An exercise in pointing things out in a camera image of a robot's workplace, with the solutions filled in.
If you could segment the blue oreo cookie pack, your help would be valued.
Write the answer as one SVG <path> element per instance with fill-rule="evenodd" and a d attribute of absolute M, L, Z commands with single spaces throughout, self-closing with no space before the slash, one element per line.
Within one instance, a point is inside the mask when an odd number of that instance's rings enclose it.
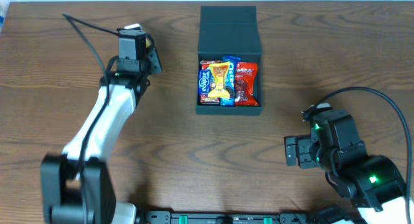
<path fill-rule="evenodd" d="M 237 69 L 238 63 L 241 59 L 237 56 L 223 56 L 223 62 L 229 62 L 229 70 L 228 75 L 226 77 L 225 88 L 229 92 L 229 98 L 221 98 L 220 105 L 221 106 L 235 106 L 234 96 L 234 79 L 235 79 L 235 72 Z"/>

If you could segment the red hello panda box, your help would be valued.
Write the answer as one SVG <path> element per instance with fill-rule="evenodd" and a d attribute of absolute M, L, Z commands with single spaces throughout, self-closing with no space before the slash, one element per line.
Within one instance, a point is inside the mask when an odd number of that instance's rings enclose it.
<path fill-rule="evenodd" d="M 220 63 L 220 60 L 202 60 L 200 61 L 200 70 L 209 70 L 209 65 L 214 63 Z M 215 82 L 213 76 L 211 77 L 211 90 L 215 88 Z M 219 105 L 219 98 L 209 98 L 208 95 L 199 95 L 199 101 L 201 105 Z"/>

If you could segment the red hacks sweets bag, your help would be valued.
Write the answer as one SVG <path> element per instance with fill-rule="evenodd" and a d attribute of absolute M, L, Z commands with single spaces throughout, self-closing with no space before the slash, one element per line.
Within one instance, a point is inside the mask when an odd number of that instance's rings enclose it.
<path fill-rule="evenodd" d="M 259 106 L 254 97 L 254 84 L 258 72 L 256 63 L 240 62 L 235 74 L 235 105 Z"/>

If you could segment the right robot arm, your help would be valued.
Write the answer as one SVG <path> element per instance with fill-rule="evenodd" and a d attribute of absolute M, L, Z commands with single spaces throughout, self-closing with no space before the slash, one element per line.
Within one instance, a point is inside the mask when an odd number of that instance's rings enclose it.
<path fill-rule="evenodd" d="M 310 213 L 307 223 L 413 222 L 407 181 L 391 159 L 367 153 L 348 112 L 323 107 L 309 123 L 309 134 L 284 138 L 286 164 L 321 168 L 328 184 L 358 209 L 360 217 L 352 218 L 332 205 Z"/>

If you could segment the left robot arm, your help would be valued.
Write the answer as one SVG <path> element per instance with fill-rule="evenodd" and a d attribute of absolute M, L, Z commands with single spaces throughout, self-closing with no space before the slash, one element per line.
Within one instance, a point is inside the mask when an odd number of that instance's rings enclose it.
<path fill-rule="evenodd" d="M 140 223 L 137 207 L 116 199 L 108 163 L 126 120 L 162 66 L 150 34 L 120 28 L 119 54 L 103 69 L 96 103 L 61 155 L 41 162 L 45 223 Z"/>

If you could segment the dark green box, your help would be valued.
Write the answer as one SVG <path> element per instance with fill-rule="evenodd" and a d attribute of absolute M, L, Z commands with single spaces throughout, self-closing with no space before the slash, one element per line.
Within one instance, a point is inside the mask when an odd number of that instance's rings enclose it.
<path fill-rule="evenodd" d="M 204 105 L 197 99 L 198 115 L 259 116 L 263 110 L 262 47 L 255 6 L 202 6 L 197 59 L 219 60 L 237 56 L 242 62 L 256 63 L 258 74 L 253 96 L 258 106 Z"/>

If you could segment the yellow round candy container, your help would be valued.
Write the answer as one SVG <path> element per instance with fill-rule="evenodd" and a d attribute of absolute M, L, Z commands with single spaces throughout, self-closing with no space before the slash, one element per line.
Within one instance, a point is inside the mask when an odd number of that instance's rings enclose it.
<path fill-rule="evenodd" d="M 154 46 L 153 40 L 150 38 L 146 38 L 146 49 L 150 50 Z"/>

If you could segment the blue eclipse mint box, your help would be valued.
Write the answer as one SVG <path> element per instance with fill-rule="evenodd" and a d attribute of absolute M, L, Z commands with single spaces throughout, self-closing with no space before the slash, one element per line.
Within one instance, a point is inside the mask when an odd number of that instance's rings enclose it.
<path fill-rule="evenodd" d="M 198 94 L 207 95 L 211 91 L 211 77 L 210 70 L 200 70 L 198 78 Z"/>

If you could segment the yellow peanut butter snack packet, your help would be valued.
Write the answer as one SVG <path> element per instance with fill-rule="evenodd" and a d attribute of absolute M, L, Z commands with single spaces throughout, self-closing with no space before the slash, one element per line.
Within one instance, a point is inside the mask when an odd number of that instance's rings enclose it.
<path fill-rule="evenodd" d="M 230 98 L 230 93 L 226 89 L 226 78 L 229 68 L 230 62 L 209 65 L 209 70 L 215 82 L 215 88 L 208 93 L 209 98 Z"/>

